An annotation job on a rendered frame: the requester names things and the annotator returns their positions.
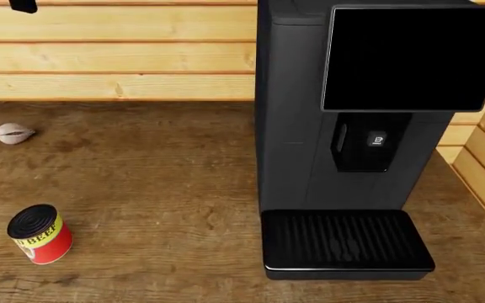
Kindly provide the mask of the black coffee machine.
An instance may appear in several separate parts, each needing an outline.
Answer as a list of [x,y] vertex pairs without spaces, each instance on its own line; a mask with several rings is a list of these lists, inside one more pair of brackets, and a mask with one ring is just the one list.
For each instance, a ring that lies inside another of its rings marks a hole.
[[485,103],[485,4],[258,0],[254,132],[269,279],[418,280],[408,196]]

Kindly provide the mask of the red beef can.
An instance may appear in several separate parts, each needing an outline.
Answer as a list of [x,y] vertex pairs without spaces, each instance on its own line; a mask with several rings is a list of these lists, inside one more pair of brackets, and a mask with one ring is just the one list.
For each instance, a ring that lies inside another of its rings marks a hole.
[[7,234],[33,264],[56,262],[73,244],[72,232],[50,204],[21,210],[8,223]]

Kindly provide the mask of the white garlic bulb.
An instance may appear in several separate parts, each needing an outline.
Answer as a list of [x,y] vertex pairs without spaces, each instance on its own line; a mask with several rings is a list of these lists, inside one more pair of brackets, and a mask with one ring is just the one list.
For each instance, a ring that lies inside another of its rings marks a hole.
[[27,141],[35,134],[35,130],[17,123],[5,123],[0,125],[0,141],[6,145],[17,145]]

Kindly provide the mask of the black wall fixture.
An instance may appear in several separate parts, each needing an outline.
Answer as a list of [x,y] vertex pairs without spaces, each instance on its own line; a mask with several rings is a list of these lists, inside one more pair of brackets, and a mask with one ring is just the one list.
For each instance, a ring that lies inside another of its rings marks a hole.
[[38,10],[36,0],[8,0],[8,3],[17,12],[33,14]]

